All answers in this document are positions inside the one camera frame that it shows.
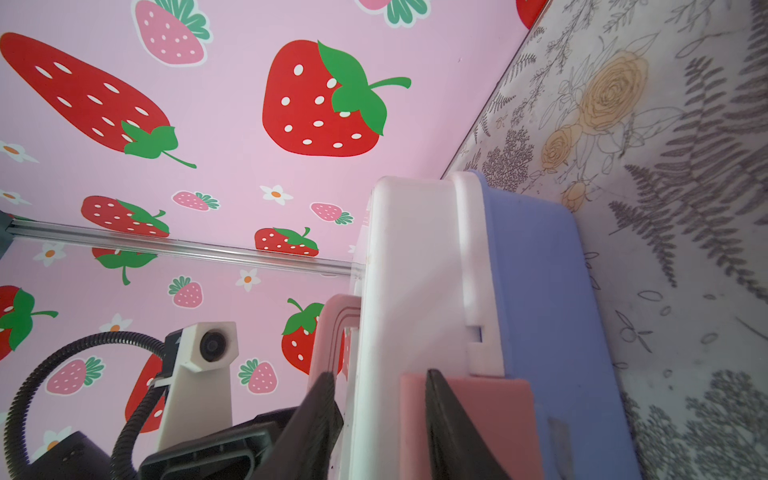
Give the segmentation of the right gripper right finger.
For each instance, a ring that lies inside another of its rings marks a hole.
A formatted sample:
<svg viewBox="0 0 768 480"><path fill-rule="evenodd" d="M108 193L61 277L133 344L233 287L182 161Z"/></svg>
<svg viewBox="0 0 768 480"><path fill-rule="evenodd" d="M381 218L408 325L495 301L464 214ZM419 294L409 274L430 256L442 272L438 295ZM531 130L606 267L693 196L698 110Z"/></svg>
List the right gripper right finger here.
<svg viewBox="0 0 768 480"><path fill-rule="evenodd" d="M425 413L433 479L510 479L494 457L444 375L430 369Z"/></svg>

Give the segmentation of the white tool box pink handle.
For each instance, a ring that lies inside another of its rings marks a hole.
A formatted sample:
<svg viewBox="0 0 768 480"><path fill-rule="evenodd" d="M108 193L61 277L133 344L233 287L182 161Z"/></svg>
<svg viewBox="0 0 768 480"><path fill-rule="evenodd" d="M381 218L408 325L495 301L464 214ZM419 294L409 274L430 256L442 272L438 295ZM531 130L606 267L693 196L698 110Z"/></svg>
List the white tool box pink handle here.
<svg viewBox="0 0 768 480"><path fill-rule="evenodd" d="M353 263L329 299L311 373L348 332L334 479L403 479L422 418L404 388L461 379L516 465L545 479L637 479L640 467L574 216L477 172L381 179Z"/></svg>

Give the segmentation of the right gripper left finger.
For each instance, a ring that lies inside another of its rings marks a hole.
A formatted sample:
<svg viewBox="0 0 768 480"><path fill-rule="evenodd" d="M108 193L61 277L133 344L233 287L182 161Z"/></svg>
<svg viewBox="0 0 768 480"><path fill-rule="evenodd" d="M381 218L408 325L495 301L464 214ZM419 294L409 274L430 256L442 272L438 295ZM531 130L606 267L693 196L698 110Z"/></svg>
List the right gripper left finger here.
<svg viewBox="0 0 768 480"><path fill-rule="evenodd" d="M254 479L328 478L331 454L344 426L332 373L320 374L299 406L260 414L255 421L274 424L278 435Z"/></svg>

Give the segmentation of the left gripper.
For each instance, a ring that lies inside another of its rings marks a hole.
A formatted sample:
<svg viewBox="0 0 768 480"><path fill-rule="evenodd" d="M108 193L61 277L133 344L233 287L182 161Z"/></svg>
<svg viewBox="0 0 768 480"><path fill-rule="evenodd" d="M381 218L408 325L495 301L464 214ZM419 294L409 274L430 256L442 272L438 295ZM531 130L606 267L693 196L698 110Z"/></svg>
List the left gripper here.
<svg viewBox="0 0 768 480"><path fill-rule="evenodd" d="M295 413L287 408L261 414L221 432L147 457L140 466L120 454L117 471L110 456L85 434L67 434L22 469L20 479L251 479L272 453Z"/></svg>

